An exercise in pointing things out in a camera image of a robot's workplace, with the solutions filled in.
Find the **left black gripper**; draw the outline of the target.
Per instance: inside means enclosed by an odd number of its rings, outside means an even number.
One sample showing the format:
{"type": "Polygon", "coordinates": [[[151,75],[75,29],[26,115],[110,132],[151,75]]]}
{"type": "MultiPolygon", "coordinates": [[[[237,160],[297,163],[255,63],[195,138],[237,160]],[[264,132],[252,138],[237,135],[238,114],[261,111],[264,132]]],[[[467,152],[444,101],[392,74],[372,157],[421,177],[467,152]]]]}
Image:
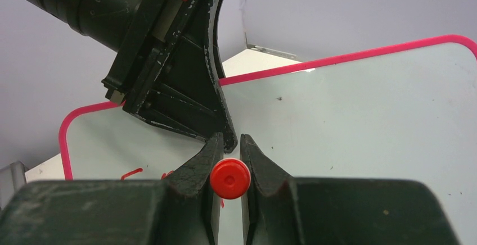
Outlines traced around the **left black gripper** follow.
{"type": "Polygon", "coordinates": [[[238,140],[219,83],[223,0],[139,0],[110,71],[106,98],[136,118],[201,141],[238,140]]]}

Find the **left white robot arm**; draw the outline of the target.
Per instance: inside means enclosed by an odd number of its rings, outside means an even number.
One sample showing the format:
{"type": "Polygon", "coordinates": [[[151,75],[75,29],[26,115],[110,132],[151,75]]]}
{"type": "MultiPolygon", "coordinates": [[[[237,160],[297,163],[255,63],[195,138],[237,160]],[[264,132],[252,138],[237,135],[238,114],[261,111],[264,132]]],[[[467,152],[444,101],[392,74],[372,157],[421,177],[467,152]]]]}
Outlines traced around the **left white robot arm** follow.
{"type": "Polygon", "coordinates": [[[223,0],[27,0],[116,53],[106,98],[150,125],[198,140],[237,136],[220,85],[223,0]]]}

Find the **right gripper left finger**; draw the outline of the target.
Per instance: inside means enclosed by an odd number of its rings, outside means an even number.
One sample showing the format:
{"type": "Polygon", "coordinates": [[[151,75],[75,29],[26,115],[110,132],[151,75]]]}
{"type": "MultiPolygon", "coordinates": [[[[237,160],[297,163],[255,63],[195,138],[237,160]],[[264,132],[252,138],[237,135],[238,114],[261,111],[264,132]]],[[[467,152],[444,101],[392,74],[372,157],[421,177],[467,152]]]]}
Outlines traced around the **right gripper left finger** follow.
{"type": "Polygon", "coordinates": [[[217,244],[221,201],[210,185],[223,135],[163,179],[44,180],[1,212],[2,244],[217,244]]]}

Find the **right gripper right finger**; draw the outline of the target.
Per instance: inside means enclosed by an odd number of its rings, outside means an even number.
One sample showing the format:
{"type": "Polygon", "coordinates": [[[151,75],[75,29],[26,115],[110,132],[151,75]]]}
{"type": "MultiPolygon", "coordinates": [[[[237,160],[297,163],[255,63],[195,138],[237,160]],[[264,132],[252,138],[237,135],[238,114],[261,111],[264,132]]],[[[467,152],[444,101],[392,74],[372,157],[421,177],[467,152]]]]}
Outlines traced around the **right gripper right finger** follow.
{"type": "Polygon", "coordinates": [[[458,244],[439,201],[412,180],[294,177],[243,134],[251,173],[245,244],[458,244]]]}

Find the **pink framed whiteboard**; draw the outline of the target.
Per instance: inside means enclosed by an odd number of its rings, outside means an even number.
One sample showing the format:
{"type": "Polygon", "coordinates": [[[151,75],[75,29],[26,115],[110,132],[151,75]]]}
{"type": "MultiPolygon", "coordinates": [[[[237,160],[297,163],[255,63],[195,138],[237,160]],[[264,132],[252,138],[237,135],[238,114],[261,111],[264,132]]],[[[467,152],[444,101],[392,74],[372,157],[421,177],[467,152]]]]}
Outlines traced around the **pink framed whiteboard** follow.
{"type": "MultiPolygon", "coordinates": [[[[294,176],[425,184],[476,243],[476,43],[444,35],[223,80],[237,134],[294,176]]],[[[202,149],[112,103],[58,136],[67,179],[158,179],[202,149]]]]}

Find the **red capped whiteboard marker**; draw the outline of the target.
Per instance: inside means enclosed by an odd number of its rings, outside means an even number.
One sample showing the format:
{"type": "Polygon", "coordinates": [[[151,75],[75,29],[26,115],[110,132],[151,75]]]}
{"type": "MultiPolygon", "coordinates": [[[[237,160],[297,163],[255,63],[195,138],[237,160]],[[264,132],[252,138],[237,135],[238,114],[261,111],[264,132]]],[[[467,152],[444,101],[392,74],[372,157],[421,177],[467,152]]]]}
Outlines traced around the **red capped whiteboard marker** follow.
{"type": "Polygon", "coordinates": [[[247,165],[236,158],[218,161],[210,173],[210,185],[216,195],[223,199],[242,197],[251,184],[251,173],[247,165]]]}

